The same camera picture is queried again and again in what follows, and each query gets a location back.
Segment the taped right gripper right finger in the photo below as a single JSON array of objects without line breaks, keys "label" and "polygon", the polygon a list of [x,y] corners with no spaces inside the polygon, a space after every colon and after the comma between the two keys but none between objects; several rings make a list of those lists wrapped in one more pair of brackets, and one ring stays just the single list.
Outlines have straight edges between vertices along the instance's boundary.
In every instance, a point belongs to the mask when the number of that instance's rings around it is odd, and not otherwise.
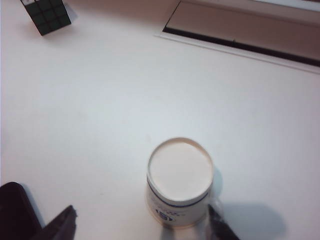
[{"label": "taped right gripper right finger", "polygon": [[210,229],[208,235],[209,240],[240,240],[210,204],[208,205],[208,218]]}]

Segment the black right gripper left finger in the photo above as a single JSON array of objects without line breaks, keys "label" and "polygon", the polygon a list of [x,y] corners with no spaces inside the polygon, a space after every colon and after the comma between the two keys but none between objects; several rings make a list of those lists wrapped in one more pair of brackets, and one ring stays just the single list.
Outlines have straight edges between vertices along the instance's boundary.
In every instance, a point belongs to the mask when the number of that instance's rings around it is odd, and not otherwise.
[{"label": "black right gripper left finger", "polygon": [[72,205],[66,207],[41,232],[42,240],[73,240],[77,213]]}]

